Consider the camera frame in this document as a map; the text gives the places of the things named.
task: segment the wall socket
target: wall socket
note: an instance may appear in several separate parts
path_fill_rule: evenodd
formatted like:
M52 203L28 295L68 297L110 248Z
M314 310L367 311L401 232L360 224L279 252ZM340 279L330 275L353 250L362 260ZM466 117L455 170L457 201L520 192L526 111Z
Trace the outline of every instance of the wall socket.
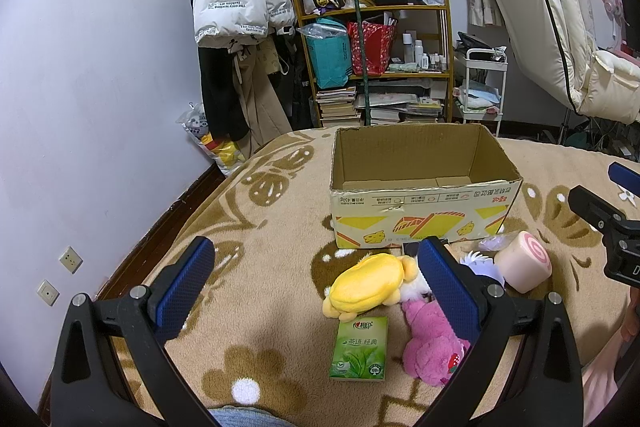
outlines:
M60 292L53 288L53 285L45 279L44 281L42 281L40 288L38 288L38 295L49 306L53 306L53 303L60 295Z
M76 273L76 270L82 264L82 258L76 253L71 247L66 247L65 253L60 257L60 263L64 266L69 272Z

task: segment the wall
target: wall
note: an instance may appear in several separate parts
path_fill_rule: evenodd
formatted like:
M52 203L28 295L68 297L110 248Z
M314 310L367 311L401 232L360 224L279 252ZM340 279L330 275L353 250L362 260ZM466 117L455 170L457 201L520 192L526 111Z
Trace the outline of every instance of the wall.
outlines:
M457 37L458 31L463 31L480 37L492 46L508 47L509 70L504 99L505 120L560 125L564 118L564 105L520 71L511 53L507 31L501 27L481 28L470 25L467 19L467 0L450 0L450 3L452 29L455 37ZM606 48L613 42L611 22L601 0L591 0L591 4L593 5L596 40L600 47ZM579 117L572 116L571 124L579 121Z
M174 123L200 97L190 0L0 0L0 20L0 360L35 406L72 296L209 161Z

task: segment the green tissue package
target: green tissue package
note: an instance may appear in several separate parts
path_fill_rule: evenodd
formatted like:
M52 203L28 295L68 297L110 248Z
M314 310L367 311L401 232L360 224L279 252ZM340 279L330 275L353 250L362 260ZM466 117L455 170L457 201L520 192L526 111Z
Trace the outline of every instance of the green tissue package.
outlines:
M358 317L340 323L329 377L385 380L386 317Z

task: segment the bookshelf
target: bookshelf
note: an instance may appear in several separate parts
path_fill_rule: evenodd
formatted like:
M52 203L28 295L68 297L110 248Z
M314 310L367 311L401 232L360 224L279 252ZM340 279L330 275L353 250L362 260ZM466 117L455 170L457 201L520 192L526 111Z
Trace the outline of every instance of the bookshelf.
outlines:
M298 19L298 26L302 27L307 24L311 24L315 22L316 19L320 17L336 17L344 22L348 20L355 19L355 8L345 9L345 10L332 10L324 13L323 15L316 14L305 14L302 0L293 0L293 7L296 13L296 18ZM360 8L360 11L363 13L368 12L384 12L391 11L397 12L398 10L434 10L438 12L437 17L437 33L421 33L418 32L418 38L422 38L422 40L431 40L438 41L438 48L441 55L445 55L447 57L447 64L449 65L449 71L443 72L421 72L421 73L383 73L379 75L370 74L369 78L371 80L377 78L437 78L447 80L447 98L445 99L445 117L448 122L451 121L453 116L453 37L451 34L451 10L449 5L449 0L444 0L443 6L427 6L423 4L407 4L407 5L392 5L392 6L367 6L364 8ZM306 46L306 37L302 36L302 45L305 52L305 60L306 66L309 71L309 79L311 82L311 91L314 97L314 107L316 110L316 117L318 118L318 123L320 123L320 108L318 105L317 93L318 93L318 85L316 84L316 78L314 76L313 66L311 64L311 58L309 57L309 51ZM358 80L362 79L361 75L351 75L350 80Z

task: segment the white rolling cart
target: white rolling cart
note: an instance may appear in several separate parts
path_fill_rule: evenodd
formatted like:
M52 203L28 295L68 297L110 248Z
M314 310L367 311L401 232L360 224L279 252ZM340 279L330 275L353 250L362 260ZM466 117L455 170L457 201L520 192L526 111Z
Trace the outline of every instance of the white rolling cart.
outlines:
M502 89L500 90L500 107L497 114L478 112L476 110L469 109L467 107L468 97L465 97L464 105L456 100L455 107L459 116L462 117L463 123L467 120L478 121L497 121L498 127L495 131L495 136L500 134L500 123L502 122L502 106L504 105L504 89L507 82L507 62L494 62L492 60L472 60L470 55L476 52L483 52L486 54L487 50L482 48L472 48L466 51L466 55L457 54L456 56L464 64L466 68L465 75L465 93L469 92L469 70L488 70L488 71L501 71L502 72Z

